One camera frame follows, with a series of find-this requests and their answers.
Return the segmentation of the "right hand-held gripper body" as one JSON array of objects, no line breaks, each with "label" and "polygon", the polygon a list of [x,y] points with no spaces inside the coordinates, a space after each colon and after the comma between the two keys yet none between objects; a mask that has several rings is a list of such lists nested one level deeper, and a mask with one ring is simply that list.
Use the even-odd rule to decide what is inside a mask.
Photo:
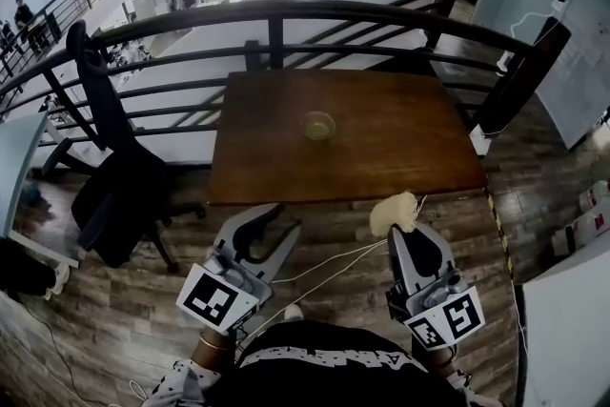
[{"label": "right hand-held gripper body", "polygon": [[485,324],[475,286],[453,270],[413,295],[395,285],[386,298],[393,320],[426,350],[454,347]]}]

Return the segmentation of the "person's black white shirt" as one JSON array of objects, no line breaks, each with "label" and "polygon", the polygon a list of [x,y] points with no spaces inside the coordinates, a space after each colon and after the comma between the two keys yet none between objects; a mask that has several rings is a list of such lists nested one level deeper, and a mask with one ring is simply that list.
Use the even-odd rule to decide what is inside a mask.
[{"label": "person's black white shirt", "polygon": [[506,407],[474,392],[468,374],[445,378],[423,359],[367,330],[282,320],[223,373],[176,361],[141,407]]}]

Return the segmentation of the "person's right forearm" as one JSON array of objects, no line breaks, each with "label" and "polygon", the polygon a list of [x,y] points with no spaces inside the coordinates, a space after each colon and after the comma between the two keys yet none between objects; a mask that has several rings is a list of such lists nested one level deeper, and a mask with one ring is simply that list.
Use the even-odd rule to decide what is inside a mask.
[{"label": "person's right forearm", "polygon": [[425,351],[423,361],[428,371],[447,378],[457,369],[454,365],[457,356],[458,346],[452,345],[443,349]]}]

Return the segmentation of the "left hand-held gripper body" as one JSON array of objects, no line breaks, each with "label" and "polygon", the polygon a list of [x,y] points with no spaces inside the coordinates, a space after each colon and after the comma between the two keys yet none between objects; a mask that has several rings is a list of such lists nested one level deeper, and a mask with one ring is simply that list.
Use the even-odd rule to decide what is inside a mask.
[{"label": "left hand-held gripper body", "polygon": [[176,300],[178,308],[219,333],[229,333],[271,298],[273,252],[260,246],[242,256],[232,247],[212,246],[192,265]]}]

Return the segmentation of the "brown wooden chair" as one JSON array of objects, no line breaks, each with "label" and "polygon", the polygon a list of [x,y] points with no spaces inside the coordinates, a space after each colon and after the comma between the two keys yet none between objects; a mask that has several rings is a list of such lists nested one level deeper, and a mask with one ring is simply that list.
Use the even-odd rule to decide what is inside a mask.
[{"label": "brown wooden chair", "polygon": [[[326,65],[316,66],[313,70],[320,70],[330,66],[332,63],[347,58],[349,56],[366,55],[366,56],[386,56],[388,58],[404,58],[406,60],[426,60],[452,65],[477,69],[481,71],[498,72],[500,68],[495,65],[469,59],[459,56],[450,56],[446,54],[435,53],[433,48],[418,48],[407,50],[406,48],[390,48],[378,46],[378,43],[392,40],[400,35],[410,33],[416,29],[428,31],[431,34],[439,35],[447,34],[453,37],[464,40],[480,43],[490,48],[503,50],[513,55],[511,63],[515,61],[516,67],[507,69],[502,78],[502,87],[511,80],[511,77],[518,72],[519,67],[525,63],[528,56],[535,53],[535,46],[528,45],[509,36],[485,29],[483,27],[469,25],[458,22],[447,17],[432,14],[431,10],[436,4],[422,6],[415,10],[404,9],[404,7],[392,7],[371,3],[358,3],[351,1],[328,1],[328,0],[312,0],[312,1],[296,1],[296,0],[269,0],[255,1],[250,3],[250,7],[241,8],[237,4],[216,5],[205,8],[203,11],[188,14],[185,11],[172,12],[155,16],[154,18],[144,21],[138,21],[134,24],[103,31],[101,34],[94,37],[94,45],[101,51],[102,48],[112,48],[119,46],[128,41],[144,39],[152,35],[182,31],[189,28],[209,27],[225,24],[237,24],[243,22],[262,22],[267,23],[268,42],[266,45],[260,43],[247,44],[244,41],[243,45],[205,49],[199,51],[188,51],[185,53],[172,54],[150,58],[141,62],[130,63],[123,66],[111,68],[108,75],[114,76],[128,71],[137,71],[141,73],[145,69],[162,67],[166,65],[175,65],[180,63],[195,62],[202,60],[212,60],[216,58],[240,57],[254,59],[254,55],[263,55],[262,65],[258,70],[281,70],[284,67],[284,61],[289,56],[294,54],[307,54],[302,56],[289,67],[289,70],[299,68],[304,63],[308,63],[321,55],[329,55]],[[290,44],[285,42],[284,24],[285,21],[309,21],[309,20],[336,20],[343,21],[331,29],[317,34],[309,40],[301,43]],[[322,44],[319,41],[325,40],[329,36],[334,36],[349,28],[359,24],[368,23],[371,26],[366,29],[354,33],[355,38],[350,36],[331,44]],[[350,40],[357,40],[362,36],[366,36],[376,31],[396,27],[393,31],[389,31],[382,36],[367,41],[368,44],[350,44]],[[15,78],[16,81],[11,81],[6,87],[0,90],[0,95],[4,95],[10,91],[15,94],[19,92],[22,86],[28,83],[31,79],[39,75],[53,74],[52,70],[66,63],[73,61],[73,57],[66,52],[58,51],[53,56],[48,56],[39,63],[33,65],[29,70],[23,71]],[[221,88],[226,85],[223,82],[228,75],[223,75],[219,78],[205,78],[193,81],[172,82],[161,85],[145,87],[142,89],[131,89],[125,92],[119,92],[118,97],[122,102],[126,99],[147,97],[152,95],[167,94],[174,92],[194,91],[198,89]],[[4,109],[0,110],[0,122],[4,115],[16,111],[22,106],[45,98],[47,95],[54,94],[57,99],[65,101],[64,106],[59,106],[52,109],[51,113],[66,112],[74,121],[67,125],[60,126],[59,131],[64,129],[80,128],[86,136],[76,138],[75,142],[95,142],[101,144],[101,139],[94,130],[92,109],[91,117],[83,119],[81,109],[90,108],[91,103],[87,98],[74,103],[66,94],[65,89],[71,89],[77,86],[83,86],[80,76],[68,82],[59,82],[55,86],[47,80],[50,88],[46,92],[40,92],[26,98],[14,105],[8,104]],[[209,95],[203,102],[193,103],[182,106],[167,106],[167,107],[149,107],[146,109],[127,112],[128,120],[160,117],[176,114],[195,114],[205,112],[203,120],[207,120],[221,110],[221,103],[216,102],[222,97],[222,91],[216,94]]]}]

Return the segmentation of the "beige sponge ball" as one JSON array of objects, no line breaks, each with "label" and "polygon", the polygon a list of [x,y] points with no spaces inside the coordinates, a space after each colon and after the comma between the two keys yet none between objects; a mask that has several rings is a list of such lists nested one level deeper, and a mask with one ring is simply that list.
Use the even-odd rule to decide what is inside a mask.
[{"label": "beige sponge ball", "polygon": [[375,204],[369,219],[372,236],[386,237],[393,226],[398,226],[404,233],[412,232],[425,199],[426,195],[418,198],[413,193],[404,192]]}]

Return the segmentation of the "white plastic jug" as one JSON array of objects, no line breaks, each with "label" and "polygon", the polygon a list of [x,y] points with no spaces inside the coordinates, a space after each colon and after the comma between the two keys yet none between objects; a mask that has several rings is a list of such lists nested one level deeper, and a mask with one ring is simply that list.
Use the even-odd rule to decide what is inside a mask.
[{"label": "white plastic jug", "polygon": [[610,180],[597,181],[579,195],[579,208],[586,213],[606,197],[610,197]]},{"label": "white plastic jug", "polygon": [[610,213],[591,211],[557,231],[552,237],[554,256],[568,256],[610,230]]}]

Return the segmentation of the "dark wooden railing post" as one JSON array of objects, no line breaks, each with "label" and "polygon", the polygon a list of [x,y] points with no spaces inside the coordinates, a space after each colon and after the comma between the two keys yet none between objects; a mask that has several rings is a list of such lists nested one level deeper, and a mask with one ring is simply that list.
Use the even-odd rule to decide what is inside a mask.
[{"label": "dark wooden railing post", "polygon": [[525,55],[514,55],[485,99],[477,122],[485,135],[502,132],[531,98],[567,45],[571,32],[554,16],[548,17]]}]

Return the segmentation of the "white curved counter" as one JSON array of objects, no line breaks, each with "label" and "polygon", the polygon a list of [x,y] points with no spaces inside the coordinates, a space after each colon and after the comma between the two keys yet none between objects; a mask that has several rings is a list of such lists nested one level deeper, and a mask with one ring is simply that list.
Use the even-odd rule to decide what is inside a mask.
[{"label": "white curved counter", "polygon": [[610,406],[610,231],[522,291],[523,407]]}]

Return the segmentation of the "white desk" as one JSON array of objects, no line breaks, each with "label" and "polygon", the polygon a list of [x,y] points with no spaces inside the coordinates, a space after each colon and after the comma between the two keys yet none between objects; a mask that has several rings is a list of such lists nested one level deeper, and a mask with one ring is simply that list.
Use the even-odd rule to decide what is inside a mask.
[{"label": "white desk", "polygon": [[48,132],[56,142],[61,140],[61,135],[51,126],[46,112],[0,124],[0,238],[77,269],[79,262],[76,259],[39,244],[13,228],[26,176],[43,134]]}]

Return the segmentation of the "frosted glass partition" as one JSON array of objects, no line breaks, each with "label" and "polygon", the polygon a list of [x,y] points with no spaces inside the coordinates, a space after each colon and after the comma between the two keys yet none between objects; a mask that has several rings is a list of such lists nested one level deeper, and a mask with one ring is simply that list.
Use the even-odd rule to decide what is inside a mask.
[{"label": "frosted glass partition", "polygon": [[[553,0],[478,0],[472,21],[532,43]],[[610,108],[610,0],[566,0],[559,21],[571,37],[537,95],[566,148]]]}]

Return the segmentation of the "yellow black hazard tape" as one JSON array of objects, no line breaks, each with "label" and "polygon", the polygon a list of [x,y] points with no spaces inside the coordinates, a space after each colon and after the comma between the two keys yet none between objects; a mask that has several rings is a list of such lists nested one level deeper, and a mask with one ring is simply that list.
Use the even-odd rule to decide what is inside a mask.
[{"label": "yellow black hazard tape", "polygon": [[503,230],[502,223],[501,223],[501,220],[500,220],[497,208],[495,206],[494,199],[493,199],[493,197],[492,197],[488,187],[485,187],[484,193],[485,193],[485,197],[487,199],[489,208],[490,208],[490,210],[491,210],[491,212],[493,214],[493,217],[494,217],[494,220],[495,220],[495,223],[496,223],[496,227],[497,227],[497,230],[498,230],[498,236],[499,236],[499,239],[500,239],[500,244],[501,244],[501,247],[502,247],[502,250],[503,250],[506,266],[507,266],[507,269],[508,269],[508,274],[509,274],[509,277],[511,279],[511,283],[514,286],[514,283],[515,283],[514,266],[513,266],[512,257],[510,255],[510,250],[509,250],[507,236],[506,236],[506,233]]}]

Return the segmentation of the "person's left forearm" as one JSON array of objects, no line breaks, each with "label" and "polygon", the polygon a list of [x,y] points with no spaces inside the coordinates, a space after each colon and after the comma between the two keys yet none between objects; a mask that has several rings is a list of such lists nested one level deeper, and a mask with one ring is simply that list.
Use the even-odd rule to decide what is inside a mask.
[{"label": "person's left forearm", "polygon": [[233,367],[235,351],[235,332],[219,333],[206,328],[199,334],[191,360],[202,368],[223,373]]}]

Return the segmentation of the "white power socket box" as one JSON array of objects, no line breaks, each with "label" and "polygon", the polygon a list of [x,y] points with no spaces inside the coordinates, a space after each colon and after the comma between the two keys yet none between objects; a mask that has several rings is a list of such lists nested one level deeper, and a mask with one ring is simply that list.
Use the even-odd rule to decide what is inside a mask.
[{"label": "white power socket box", "polygon": [[479,159],[484,158],[489,152],[492,139],[484,134],[480,126],[475,126],[469,133],[470,140],[475,148]]}]

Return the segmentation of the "brown wooden table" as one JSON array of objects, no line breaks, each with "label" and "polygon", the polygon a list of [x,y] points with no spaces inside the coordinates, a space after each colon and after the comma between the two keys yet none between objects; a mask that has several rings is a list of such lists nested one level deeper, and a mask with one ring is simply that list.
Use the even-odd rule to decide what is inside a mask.
[{"label": "brown wooden table", "polygon": [[[335,134],[307,139],[326,112]],[[380,199],[485,187],[478,155],[434,77],[383,71],[279,70],[228,78],[208,198],[220,206]]]}]

